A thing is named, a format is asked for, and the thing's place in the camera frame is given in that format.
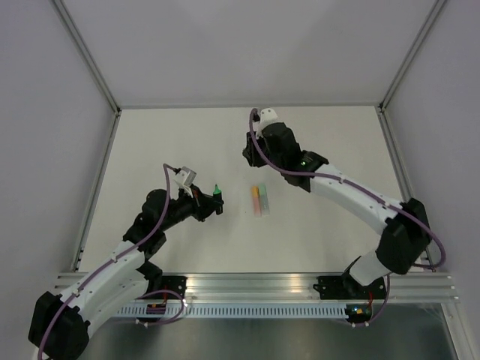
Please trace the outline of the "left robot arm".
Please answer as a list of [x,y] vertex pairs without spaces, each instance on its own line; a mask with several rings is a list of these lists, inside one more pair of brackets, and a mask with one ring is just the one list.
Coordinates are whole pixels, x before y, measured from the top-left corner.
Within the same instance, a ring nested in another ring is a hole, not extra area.
[[103,264],[58,295],[45,292],[34,306],[28,340],[39,359],[78,359],[94,333],[124,305],[163,289],[163,272],[151,258],[166,241],[165,232],[193,218],[199,222],[223,211],[219,188],[204,194],[197,186],[180,190],[175,199],[167,190],[152,190],[132,226]]

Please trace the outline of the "black green-tipped highlighter pen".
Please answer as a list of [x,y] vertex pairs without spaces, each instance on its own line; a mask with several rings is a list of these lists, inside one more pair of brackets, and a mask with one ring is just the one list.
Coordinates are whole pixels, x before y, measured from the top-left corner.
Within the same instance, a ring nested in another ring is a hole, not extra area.
[[213,198],[216,200],[222,200],[222,191],[217,184],[214,186]]

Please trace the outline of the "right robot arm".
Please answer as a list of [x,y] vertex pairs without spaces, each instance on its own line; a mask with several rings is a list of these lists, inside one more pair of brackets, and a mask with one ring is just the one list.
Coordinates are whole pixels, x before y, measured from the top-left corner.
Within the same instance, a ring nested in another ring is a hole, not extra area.
[[270,166],[297,188],[325,197],[364,221],[379,243],[353,260],[341,275],[349,297],[365,293],[386,275],[405,275],[431,243],[425,207],[417,199],[397,201],[345,176],[329,161],[300,148],[293,131],[279,121],[253,121],[242,154],[251,167]]

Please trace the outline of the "light green pen cap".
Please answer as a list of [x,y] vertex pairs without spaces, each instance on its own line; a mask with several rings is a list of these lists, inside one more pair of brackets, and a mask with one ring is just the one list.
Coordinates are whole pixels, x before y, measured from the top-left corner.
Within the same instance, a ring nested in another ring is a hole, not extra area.
[[266,185],[264,183],[260,183],[258,185],[258,189],[259,189],[259,196],[260,197],[267,197]]

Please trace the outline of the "light green highlighter pen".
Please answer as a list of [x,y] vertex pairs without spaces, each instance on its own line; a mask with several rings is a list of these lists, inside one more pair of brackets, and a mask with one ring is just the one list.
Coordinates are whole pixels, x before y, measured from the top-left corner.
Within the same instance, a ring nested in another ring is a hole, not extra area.
[[260,211],[262,216],[267,216],[269,212],[269,201],[266,195],[259,196]]

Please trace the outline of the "orange highlighter pen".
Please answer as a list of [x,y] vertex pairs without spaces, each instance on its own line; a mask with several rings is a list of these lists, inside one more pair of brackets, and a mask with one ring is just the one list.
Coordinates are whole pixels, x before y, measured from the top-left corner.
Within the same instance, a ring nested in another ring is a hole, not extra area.
[[260,217],[261,216],[260,198],[258,196],[252,196],[252,203],[253,203],[253,214],[256,217]]

